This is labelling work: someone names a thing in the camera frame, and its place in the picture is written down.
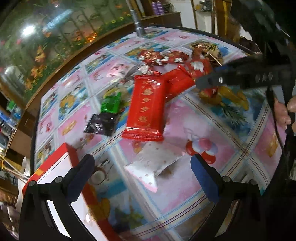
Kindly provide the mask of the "person's right hand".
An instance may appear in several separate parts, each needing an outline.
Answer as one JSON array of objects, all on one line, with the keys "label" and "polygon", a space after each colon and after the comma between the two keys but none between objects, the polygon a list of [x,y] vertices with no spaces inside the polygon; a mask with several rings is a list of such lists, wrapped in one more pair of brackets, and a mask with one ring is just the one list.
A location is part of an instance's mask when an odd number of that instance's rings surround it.
[{"label": "person's right hand", "polygon": [[274,98],[274,112],[277,124],[280,125],[284,130],[287,129],[288,125],[292,126],[292,130],[295,133],[295,122],[292,123],[289,113],[295,113],[295,102],[296,96],[294,95],[288,102],[287,106],[279,102],[278,99]]}]

